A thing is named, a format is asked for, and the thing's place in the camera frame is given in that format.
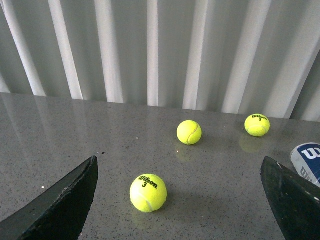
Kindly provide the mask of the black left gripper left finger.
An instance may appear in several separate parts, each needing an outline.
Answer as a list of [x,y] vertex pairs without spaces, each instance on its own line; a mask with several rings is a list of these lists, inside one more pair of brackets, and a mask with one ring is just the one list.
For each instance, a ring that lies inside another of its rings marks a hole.
[[0,223],[2,240],[77,240],[94,201],[98,159],[92,156]]

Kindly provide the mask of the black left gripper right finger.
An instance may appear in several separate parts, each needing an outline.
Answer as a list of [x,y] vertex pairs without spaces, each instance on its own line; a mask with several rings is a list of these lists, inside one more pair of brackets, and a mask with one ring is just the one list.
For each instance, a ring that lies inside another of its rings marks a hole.
[[261,182],[286,240],[320,238],[320,188],[266,156]]

